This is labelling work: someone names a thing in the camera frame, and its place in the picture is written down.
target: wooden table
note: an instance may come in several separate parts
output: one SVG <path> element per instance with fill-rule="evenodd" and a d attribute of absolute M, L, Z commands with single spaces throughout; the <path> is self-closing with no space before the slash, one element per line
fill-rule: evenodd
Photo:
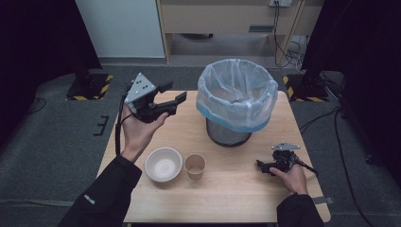
<path fill-rule="evenodd" d="M 168 91 L 156 96 L 156 103 L 172 100 L 180 92 Z M 299 145 L 296 154 L 312 166 L 285 93 L 279 92 L 270 123 L 254 132 L 250 140 L 236 148 L 224 148 L 211 141 L 206 132 L 205 118 L 195 106 L 197 92 L 188 92 L 187 100 L 178 107 L 156 131 L 148 148 L 136 162 L 143 170 L 132 192 L 131 206 L 125 222 L 186 222 L 186 223 L 250 223 L 276 222 L 276 207 L 288 196 L 281 180 L 264 174 L 255 160 L 273 162 L 272 146 L 282 141 Z M 98 174 L 115 157 L 114 131 L 109 140 Z M 122 148 L 124 136 L 121 135 Z M 148 155 L 160 147 L 176 149 L 183 159 L 191 153 L 206 159 L 203 177 L 193 182 L 184 169 L 168 183 L 155 183 L 145 172 Z M 323 192 L 316 176 L 305 171 L 312 198 Z M 330 220 L 325 203 L 317 205 L 324 222 Z"/>

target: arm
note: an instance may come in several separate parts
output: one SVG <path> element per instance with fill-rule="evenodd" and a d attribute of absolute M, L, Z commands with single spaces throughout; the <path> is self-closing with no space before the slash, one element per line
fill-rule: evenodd
<path fill-rule="evenodd" d="M 288 173 L 273 167 L 270 171 L 280 177 L 288 190 L 294 193 L 277 206 L 277 222 L 279 226 L 323 226 L 318 210 L 312 198 L 308 195 L 303 167 L 294 165 Z"/>
<path fill-rule="evenodd" d="M 123 117 L 131 114 L 127 106 L 123 111 Z M 166 118 L 164 113 L 149 124 L 133 116 L 123 122 L 124 151 L 76 199 L 59 226 L 121 226 L 130 206 L 131 192 L 142 174 L 134 163 Z"/>

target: white plastic bag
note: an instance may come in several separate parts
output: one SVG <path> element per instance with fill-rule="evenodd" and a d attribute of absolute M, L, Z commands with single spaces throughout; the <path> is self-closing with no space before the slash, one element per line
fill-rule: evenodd
<path fill-rule="evenodd" d="M 223 60 L 206 66 L 198 81 L 197 109 L 238 132 L 263 129 L 277 100 L 277 82 L 250 61 Z"/>

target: person's left hand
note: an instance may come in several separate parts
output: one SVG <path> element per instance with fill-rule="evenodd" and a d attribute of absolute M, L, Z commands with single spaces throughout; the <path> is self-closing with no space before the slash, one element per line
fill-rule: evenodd
<path fill-rule="evenodd" d="M 132 114 L 130 108 L 124 105 L 121 119 Z M 135 116 L 129 116 L 123 122 L 125 147 L 121 155 L 135 163 L 151 141 L 153 134 L 165 124 L 168 113 L 163 113 L 152 123 L 144 123 Z"/>

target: person's right hand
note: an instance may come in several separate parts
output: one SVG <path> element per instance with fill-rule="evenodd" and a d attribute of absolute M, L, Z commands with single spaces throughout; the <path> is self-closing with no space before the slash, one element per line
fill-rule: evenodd
<path fill-rule="evenodd" d="M 281 178 L 288 190 L 298 195 L 307 195 L 306 176 L 304 168 L 299 165 L 294 165 L 289 172 L 283 172 L 275 167 L 270 168 L 270 172 Z"/>
<path fill-rule="evenodd" d="M 165 124 L 168 113 L 161 114 L 151 123 L 144 123 L 133 116 L 130 108 L 124 105 L 122 118 L 127 116 L 123 122 L 125 147 L 121 156 L 135 163 L 150 143 L 153 134 Z"/>

